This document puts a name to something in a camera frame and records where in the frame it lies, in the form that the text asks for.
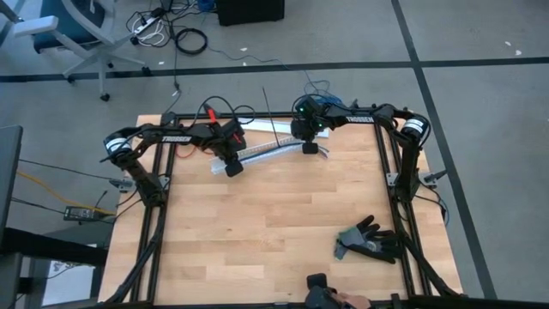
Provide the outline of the black aluminium table frame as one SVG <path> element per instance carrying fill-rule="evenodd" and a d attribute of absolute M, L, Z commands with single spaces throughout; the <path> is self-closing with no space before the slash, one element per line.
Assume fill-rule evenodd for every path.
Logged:
<path fill-rule="evenodd" d="M 291 123 L 293 109 L 272 115 Z M 238 118 L 168 113 L 146 116 L 139 126 Z M 249 118 L 269 119 L 267 112 Z M 291 135 L 278 137 L 280 148 L 273 132 L 244 130 L 246 149 L 238 152 L 244 171 L 234 177 L 214 154 L 180 159 L 176 144 L 149 147 L 139 161 L 164 186 L 166 203 L 145 206 L 134 182 L 136 201 L 115 220 L 94 309 L 301 306 L 305 279 L 314 272 L 340 291 L 402 295 L 413 307 L 446 308 L 461 298 L 424 250 L 428 241 L 447 244 L 443 224 L 418 226 L 431 211 L 404 203 L 387 185 L 386 174 L 399 172 L 401 147 L 383 127 L 325 129 L 314 140 L 317 154 L 304 154 L 304 142 Z M 419 173 L 424 166 L 420 152 Z M 369 215 L 381 230 L 398 234 L 402 257 L 389 264 L 348 251 L 336 260 L 338 233 Z"/>

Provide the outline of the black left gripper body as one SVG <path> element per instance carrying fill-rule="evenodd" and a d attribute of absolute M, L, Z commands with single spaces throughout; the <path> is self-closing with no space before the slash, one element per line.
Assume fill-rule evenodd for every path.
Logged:
<path fill-rule="evenodd" d="M 246 149 L 244 129 L 238 120 L 229 120 L 224 124 L 211 124 L 213 139 L 209 148 L 222 160 L 236 160 L 238 152 Z"/>

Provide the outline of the office chair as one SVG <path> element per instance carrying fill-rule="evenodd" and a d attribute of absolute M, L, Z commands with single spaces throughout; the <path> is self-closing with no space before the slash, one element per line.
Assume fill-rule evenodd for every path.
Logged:
<path fill-rule="evenodd" d="M 46 50 L 68 50 L 80 61 L 62 73 L 70 84 L 74 74 L 96 66 L 99 78 L 100 99 L 108 101 L 105 90 L 106 70 L 113 62 L 139 65 L 145 76 L 151 69 L 141 60 L 119 56 L 116 50 L 133 36 L 127 33 L 117 39 L 113 36 L 117 0 L 42 0 L 39 17 L 24 20 L 17 16 L 12 22 L 15 37 L 30 37 L 37 53 Z"/>

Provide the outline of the black power adapter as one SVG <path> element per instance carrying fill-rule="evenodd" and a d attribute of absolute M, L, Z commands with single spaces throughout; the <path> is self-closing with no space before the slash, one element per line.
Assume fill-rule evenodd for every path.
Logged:
<path fill-rule="evenodd" d="M 65 221 L 97 221 L 98 216 L 92 209 L 86 209 L 78 206 L 66 206 L 63 212 Z"/>

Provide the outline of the person's hand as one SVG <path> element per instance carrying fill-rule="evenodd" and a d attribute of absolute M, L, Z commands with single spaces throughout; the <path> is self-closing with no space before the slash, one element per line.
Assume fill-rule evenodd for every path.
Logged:
<path fill-rule="evenodd" d="M 370 300 L 365 296 L 353 294 L 338 294 L 341 309 L 371 309 Z"/>

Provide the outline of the black grey work glove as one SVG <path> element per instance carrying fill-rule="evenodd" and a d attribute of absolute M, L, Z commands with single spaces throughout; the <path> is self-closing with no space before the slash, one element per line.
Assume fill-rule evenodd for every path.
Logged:
<path fill-rule="evenodd" d="M 334 249 L 336 260 L 342 260 L 348 251 L 389 264 L 395 264 L 402 257 L 403 249 L 399 245 L 398 234 L 392 230 L 381 230 L 374 219 L 373 215 L 369 215 L 363 221 L 338 233 Z"/>

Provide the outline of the white power strip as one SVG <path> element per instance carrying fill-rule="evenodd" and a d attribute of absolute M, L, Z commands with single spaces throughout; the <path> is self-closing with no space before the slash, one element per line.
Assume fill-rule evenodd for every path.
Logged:
<path fill-rule="evenodd" d="M 140 35 L 145 30 L 152 27 L 155 23 L 157 23 L 161 17 L 159 15 L 152 16 L 152 15 L 140 15 L 131 26 L 131 32 L 134 35 Z"/>

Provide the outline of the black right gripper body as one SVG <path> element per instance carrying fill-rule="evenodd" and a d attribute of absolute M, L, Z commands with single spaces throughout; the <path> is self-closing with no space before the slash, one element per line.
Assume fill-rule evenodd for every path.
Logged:
<path fill-rule="evenodd" d="M 327 128 L 327 121 L 321 117 L 296 117 L 292 119 L 293 137 L 312 142 L 317 134 Z"/>

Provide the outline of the black side desk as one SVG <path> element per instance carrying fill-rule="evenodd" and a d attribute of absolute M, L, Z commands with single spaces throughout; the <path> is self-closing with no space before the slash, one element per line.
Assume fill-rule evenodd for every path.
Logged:
<path fill-rule="evenodd" d="M 24 257 L 102 266 L 108 251 L 67 240 L 30 233 L 17 228 L 0 228 L 0 309 L 13 309 L 20 291 Z"/>

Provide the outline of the black floor box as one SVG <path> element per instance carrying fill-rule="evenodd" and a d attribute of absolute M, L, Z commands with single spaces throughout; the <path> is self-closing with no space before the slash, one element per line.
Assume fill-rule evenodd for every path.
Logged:
<path fill-rule="evenodd" d="M 286 0 L 215 0 L 221 26 L 234 26 L 285 17 Z"/>

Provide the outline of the white duct cover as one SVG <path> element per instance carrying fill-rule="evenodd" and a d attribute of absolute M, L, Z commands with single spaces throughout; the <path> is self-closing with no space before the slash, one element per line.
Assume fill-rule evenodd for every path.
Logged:
<path fill-rule="evenodd" d="M 259 118 L 238 118 L 244 130 L 276 132 L 277 134 L 293 135 L 292 126 L 287 121 L 271 121 Z"/>

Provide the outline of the dark grey monitor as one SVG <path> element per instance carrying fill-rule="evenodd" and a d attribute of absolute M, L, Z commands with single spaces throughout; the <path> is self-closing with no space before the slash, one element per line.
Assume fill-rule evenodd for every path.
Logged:
<path fill-rule="evenodd" d="M 23 128 L 19 125 L 0 127 L 0 246 L 9 216 L 22 133 Z"/>

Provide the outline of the black zip tie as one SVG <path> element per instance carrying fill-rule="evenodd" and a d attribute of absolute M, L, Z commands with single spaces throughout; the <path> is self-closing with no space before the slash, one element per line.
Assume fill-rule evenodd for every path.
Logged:
<path fill-rule="evenodd" d="M 274 138 L 275 138 L 275 141 L 276 141 L 276 144 L 277 144 L 277 148 L 280 148 L 281 147 L 280 140 L 279 140 L 276 128 L 275 128 L 273 115 L 272 115 L 272 112 L 271 112 L 271 109 L 270 109 L 270 105 L 269 105 L 269 102 L 268 102 L 268 96 L 266 94 L 266 90 L 265 90 L 264 86 L 262 86 L 262 94 L 263 94 L 263 98 L 264 98 L 264 101 L 265 101 L 265 105 L 267 107 L 269 122 L 271 123 L 271 128 L 272 128 L 272 131 L 274 133 Z"/>

